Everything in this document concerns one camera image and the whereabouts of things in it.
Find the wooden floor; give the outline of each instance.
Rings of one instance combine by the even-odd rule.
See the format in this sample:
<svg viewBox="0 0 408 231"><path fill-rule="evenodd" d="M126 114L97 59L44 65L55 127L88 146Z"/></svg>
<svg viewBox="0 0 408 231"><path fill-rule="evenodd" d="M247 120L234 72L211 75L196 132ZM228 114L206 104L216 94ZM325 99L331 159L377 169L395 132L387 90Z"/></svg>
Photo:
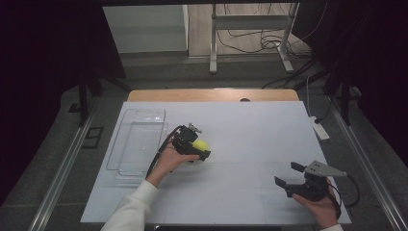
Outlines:
<svg viewBox="0 0 408 231"><path fill-rule="evenodd" d="M288 14L290 3L265 3L265 4L217 4L217 14L272 14L282 15ZM191 57L200 57L210 55L210 43L211 43L211 15L213 12L212 5L189 5L189 55ZM271 49L262 49L261 36L278 36L283 35L283 31L275 32L263 32L259 30L230 30L230 31L218 31L219 38L217 37L217 53L219 55L228 54L246 54L248 53L276 53L276 49L273 48L274 44L271 42L268 47ZM236 35L242 35L247 33L255 33L252 35L234 37ZM227 45L237 47L242 51L230 48L223 45L221 41ZM289 36L289 42L292 44L293 51L304 52L309 51L310 48L297 37L292 34Z"/></svg>

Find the white sleeve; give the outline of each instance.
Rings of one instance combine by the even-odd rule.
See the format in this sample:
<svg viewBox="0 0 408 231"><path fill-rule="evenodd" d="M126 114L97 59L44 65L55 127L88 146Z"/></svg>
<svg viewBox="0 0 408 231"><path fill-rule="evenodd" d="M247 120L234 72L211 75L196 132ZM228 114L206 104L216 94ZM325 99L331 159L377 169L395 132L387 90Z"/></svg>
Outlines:
<svg viewBox="0 0 408 231"><path fill-rule="evenodd" d="M343 228L340 224L336 224L329 228L321 229L320 231L343 231Z"/></svg>
<svg viewBox="0 0 408 231"><path fill-rule="evenodd" d="M157 193L156 187L143 181L133 193L120 200L115 213L105 223L102 230L143 231L145 218L150 214L150 204Z"/></svg>

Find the yellow-green ball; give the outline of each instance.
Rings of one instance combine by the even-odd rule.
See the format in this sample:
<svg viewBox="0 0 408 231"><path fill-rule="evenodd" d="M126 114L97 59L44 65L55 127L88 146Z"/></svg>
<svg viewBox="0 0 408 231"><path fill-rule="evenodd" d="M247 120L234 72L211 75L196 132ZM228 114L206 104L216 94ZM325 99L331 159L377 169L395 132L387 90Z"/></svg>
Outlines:
<svg viewBox="0 0 408 231"><path fill-rule="evenodd" d="M192 146L198 150L205 151L208 150L208 144L202 140L196 140L192 143Z"/></svg>

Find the clear plastic container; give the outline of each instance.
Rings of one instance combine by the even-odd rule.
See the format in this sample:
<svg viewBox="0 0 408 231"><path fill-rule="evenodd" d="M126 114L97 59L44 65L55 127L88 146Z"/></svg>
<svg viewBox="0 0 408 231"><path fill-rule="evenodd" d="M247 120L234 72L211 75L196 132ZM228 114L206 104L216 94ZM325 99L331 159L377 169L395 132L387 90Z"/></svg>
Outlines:
<svg viewBox="0 0 408 231"><path fill-rule="evenodd" d="M140 183L166 138L166 111L129 109L120 121L107 170L122 183Z"/></svg>

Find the white power strip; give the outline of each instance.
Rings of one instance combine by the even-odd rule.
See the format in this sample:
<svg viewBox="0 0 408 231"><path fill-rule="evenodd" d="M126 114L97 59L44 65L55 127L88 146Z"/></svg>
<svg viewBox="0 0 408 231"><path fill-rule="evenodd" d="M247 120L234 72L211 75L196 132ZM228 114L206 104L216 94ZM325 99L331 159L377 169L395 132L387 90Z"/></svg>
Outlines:
<svg viewBox="0 0 408 231"><path fill-rule="evenodd" d="M316 135L318 136L319 140L325 141L329 140L330 137L326 133L326 130L324 130L323 126L319 123L315 123L316 117L315 116L310 116L310 123L313 126L313 129L315 129Z"/></svg>

